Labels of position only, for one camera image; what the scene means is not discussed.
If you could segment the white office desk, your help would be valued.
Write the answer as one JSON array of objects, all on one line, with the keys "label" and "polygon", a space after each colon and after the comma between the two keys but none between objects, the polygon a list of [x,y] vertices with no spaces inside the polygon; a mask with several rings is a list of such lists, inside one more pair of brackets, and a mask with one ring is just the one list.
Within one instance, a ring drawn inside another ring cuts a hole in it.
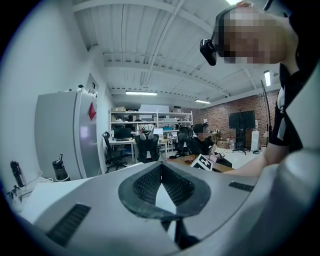
[{"label": "white office desk", "polygon": [[109,141],[110,145],[114,146],[114,145],[130,145],[131,147],[131,158],[132,158],[132,162],[135,163],[136,159],[135,159],[135,148],[134,145],[136,144],[135,140],[133,138],[130,138],[129,140],[110,140]]}]

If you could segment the grey refrigerator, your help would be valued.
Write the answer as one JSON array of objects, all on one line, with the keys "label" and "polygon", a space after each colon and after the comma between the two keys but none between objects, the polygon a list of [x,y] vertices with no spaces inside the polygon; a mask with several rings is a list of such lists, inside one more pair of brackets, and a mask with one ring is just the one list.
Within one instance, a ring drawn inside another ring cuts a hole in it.
[{"label": "grey refrigerator", "polygon": [[88,110],[97,98],[82,89],[39,95],[34,120],[35,149],[40,170],[55,178],[52,162],[62,160],[70,179],[94,177],[101,165],[97,142],[97,114]]}]

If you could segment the small black travel mug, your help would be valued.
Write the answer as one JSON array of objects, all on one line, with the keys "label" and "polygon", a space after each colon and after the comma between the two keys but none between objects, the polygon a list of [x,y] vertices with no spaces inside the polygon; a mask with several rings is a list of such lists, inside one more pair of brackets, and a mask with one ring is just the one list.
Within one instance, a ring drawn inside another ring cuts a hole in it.
[{"label": "small black travel mug", "polygon": [[25,179],[23,177],[22,170],[20,168],[19,163],[17,161],[11,161],[10,162],[10,168],[11,168],[13,177],[15,178],[18,187],[19,188],[25,187],[26,186],[26,181],[25,181]]}]

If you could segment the black television on stand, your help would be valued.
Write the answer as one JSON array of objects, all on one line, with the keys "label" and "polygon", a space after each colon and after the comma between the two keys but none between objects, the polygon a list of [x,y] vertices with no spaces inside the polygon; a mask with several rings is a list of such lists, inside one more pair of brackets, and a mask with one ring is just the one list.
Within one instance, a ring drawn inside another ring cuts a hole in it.
[{"label": "black television on stand", "polygon": [[255,128],[255,112],[244,111],[244,112],[235,112],[228,115],[229,128],[235,129],[235,142],[233,152],[240,151],[245,155],[249,150],[246,148],[246,131],[247,129]]}]

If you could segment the black computer monitor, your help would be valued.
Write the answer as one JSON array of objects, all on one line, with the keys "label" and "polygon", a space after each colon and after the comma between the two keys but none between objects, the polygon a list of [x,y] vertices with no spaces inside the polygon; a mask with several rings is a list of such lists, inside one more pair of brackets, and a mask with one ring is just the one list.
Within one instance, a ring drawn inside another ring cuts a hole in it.
[{"label": "black computer monitor", "polygon": [[130,128],[115,128],[114,129],[114,138],[117,141],[128,140],[131,138],[131,129]]}]

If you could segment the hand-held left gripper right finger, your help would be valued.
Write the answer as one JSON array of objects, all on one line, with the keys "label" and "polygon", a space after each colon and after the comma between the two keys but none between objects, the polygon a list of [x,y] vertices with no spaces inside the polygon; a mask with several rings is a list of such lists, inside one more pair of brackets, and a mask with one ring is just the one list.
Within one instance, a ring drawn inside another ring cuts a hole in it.
[{"label": "hand-held left gripper right finger", "polygon": [[254,177],[165,162],[162,184],[175,203],[175,239],[179,242],[237,242],[259,219]]}]

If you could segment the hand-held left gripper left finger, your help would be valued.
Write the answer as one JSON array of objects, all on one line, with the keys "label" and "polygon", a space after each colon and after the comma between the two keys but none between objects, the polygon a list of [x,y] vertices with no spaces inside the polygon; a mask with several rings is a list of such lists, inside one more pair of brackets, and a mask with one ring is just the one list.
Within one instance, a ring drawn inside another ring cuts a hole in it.
[{"label": "hand-held left gripper left finger", "polygon": [[145,163],[90,178],[46,209],[35,221],[47,238],[63,239],[67,230],[54,227],[75,206],[88,208],[63,248],[74,256],[168,256],[180,248],[158,219],[134,215],[121,202],[120,184],[154,166]]}]

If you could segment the wooden table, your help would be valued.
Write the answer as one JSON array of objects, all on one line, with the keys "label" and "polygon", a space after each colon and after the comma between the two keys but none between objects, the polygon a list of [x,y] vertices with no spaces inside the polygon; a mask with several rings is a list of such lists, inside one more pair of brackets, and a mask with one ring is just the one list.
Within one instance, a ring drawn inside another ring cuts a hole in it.
[{"label": "wooden table", "polygon": [[[184,165],[184,166],[189,166],[191,167],[191,164],[193,163],[193,161],[197,158],[198,156],[196,155],[188,155],[188,156],[182,156],[182,157],[178,157],[178,158],[175,158],[175,159],[168,159],[167,161],[168,162],[171,162],[171,163],[177,163],[177,164],[181,164],[181,165]],[[208,160],[213,160],[215,157],[212,155],[212,156],[205,156]],[[229,171],[234,171],[235,169],[232,168],[232,167],[229,167],[229,166],[225,166],[225,165],[222,165],[220,163],[217,163],[215,161],[212,161],[214,162],[214,168],[218,170],[217,173],[225,173],[225,172],[229,172]]]}]

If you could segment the white shelving unit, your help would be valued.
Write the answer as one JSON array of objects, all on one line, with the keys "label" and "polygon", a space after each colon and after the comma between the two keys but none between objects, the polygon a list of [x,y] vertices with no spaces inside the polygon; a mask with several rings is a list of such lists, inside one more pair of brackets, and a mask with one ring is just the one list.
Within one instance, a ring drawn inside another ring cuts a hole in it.
[{"label": "white shelving unit", "polygon": [[191,127],[194,123],[193,113],[155,111],[115,111],[108,112],[108,132],[113,134],[115,128],[130,128],[137,135],[139,125],[154,125],[156,130],[163,130],[168,138],[177,137],[181,127]]}]

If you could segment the black insulated bottle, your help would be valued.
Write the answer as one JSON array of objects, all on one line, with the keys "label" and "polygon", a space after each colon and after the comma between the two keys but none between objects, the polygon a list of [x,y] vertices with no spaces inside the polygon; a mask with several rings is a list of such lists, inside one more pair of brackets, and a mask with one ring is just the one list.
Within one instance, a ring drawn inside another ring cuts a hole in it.
[{"label": "black insulated bottle", "polygon": [[52,167],[55,173],[56,182],[67,182],[71,180],[64,166],[63,154],[59,155],[58,160],[52,162]]}]

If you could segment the person's black shirt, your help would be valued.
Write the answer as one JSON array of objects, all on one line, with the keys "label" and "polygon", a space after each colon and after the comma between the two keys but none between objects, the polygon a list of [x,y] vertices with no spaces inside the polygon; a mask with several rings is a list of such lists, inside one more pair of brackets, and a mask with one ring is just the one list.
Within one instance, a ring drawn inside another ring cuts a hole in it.
[{"label": "person's black shirt", "polygon": [[320,59],[320,49],[316,40],[312,38],[316,34],[313,25],[317,23],[317,20],[314,16],[292,13],[288,19],[298,36],[298,46],[295,52],[298,71],[290,74],[283,64],[280,65],[281,89],[277,95],[274,127],[269,142],[273,145],[289,147],[289,151],[294,152],[303,146],[287,114],[287,108],[313,73]]}]

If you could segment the person's right forearm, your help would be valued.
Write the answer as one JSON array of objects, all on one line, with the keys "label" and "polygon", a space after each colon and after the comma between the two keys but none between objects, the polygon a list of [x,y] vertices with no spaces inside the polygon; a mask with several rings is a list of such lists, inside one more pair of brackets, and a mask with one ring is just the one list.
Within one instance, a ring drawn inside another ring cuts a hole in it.
[{"label": "person's right forearm", "polygon": [[288,146],[268,144],[266,150],[238,169],[226,171],[223,174],[259,177],[267,166],[279,164],[289,154]]}]

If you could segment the pale clothing bundle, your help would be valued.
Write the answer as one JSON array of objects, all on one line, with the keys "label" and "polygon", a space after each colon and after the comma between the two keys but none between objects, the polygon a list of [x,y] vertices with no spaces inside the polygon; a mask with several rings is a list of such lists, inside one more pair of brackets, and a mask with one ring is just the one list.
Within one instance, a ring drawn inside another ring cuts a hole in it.
[{"label": "pale clothing bundle", "polygon": [[141,140],[152,140],[154,137],[154,125],[153,124],[139,124],[139,137]]}]

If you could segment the black mesh chair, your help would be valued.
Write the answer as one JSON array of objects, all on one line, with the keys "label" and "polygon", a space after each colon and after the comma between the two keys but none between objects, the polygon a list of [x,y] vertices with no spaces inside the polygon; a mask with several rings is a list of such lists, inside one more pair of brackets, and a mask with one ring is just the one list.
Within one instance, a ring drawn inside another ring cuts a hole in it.
[{"label": "black mesh chair", "polygon": [[180,127],[177,132],[177,157],[184,157],[191,154],[191,141],[193,130],[190,127]]}]

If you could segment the red paper decoration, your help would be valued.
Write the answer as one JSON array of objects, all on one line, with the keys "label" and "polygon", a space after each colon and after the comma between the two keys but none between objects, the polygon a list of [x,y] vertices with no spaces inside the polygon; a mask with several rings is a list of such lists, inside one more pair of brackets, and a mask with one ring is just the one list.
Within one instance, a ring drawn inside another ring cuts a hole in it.
[{"label": "red paper decoration", "polygon": [[89,119],[92,121],[97,115],[97,104],[95,102],[91,102],[88,109]]}]

